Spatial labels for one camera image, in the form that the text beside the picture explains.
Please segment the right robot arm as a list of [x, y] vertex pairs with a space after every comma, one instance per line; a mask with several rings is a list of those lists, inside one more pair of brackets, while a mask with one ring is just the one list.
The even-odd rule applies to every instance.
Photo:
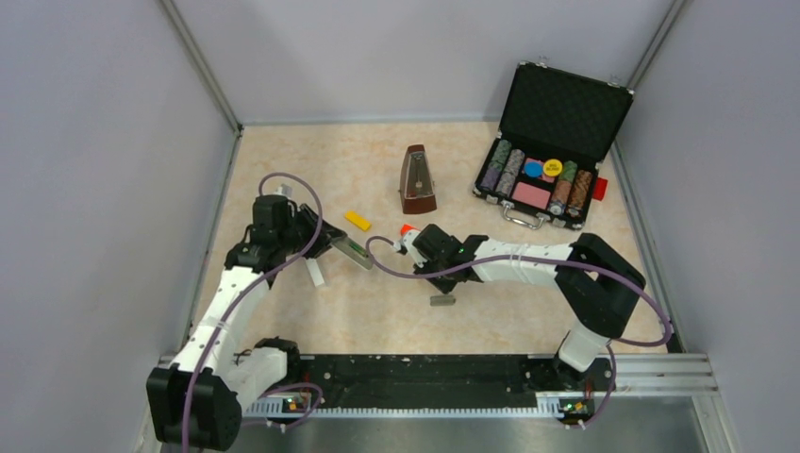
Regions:
[[576, 317], [553, 363], [556, 382], [577, 389], [592, 374], [592, 363], [619, 339], [645, 287], [643, 275], [608, 243], [582, 233], [572, 243], [505, 243], [486, 235], [465, 241], [430, 224], [403, 226], [402, 251], [442, 294], [464, 282], [510, 281], [557, 289]]

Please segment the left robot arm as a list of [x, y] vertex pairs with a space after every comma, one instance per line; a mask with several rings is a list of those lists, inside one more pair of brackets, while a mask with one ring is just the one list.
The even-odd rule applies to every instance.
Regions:
[[156, 439], [163, 444], [225, 451], [236, 440], [244, 410], [269, 387], [290, 390], [302, 364], [292, 341], [266, 342], [237, 365], [234, 354], [256, 306], [293, 258], [316, 259], [346, 238], [306, 204], [260, 195], [252, 222], [225, 256], [217, 291], [183, 348], [153, 369], [146, 393]]

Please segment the green battery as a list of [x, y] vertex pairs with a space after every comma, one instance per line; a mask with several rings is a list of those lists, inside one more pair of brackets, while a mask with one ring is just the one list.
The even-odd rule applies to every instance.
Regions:
[[368, 254], [366, 253], [366, 251], [365, 251], [365, 250], [364, 250], [362, 247], [360, 247], [359, 245], [357, 245], [357, 244], [352, 244], [352, 245], [351, 245], [351, 248], [352, 248], [352, 249], [354, 250], [354, 252], [355, 252], [357, 255], [359, 255], [360, 257], [363, 257], [363, 258], [367, 258], [367, 257], [368, 257]]

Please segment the grey battery cover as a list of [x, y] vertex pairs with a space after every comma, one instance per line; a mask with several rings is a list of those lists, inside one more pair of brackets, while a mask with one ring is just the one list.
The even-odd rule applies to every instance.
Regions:
[[456, 303], [456, 298], [451, 294], [438, 294], [429, 298], [431, 307], [450, 307]]

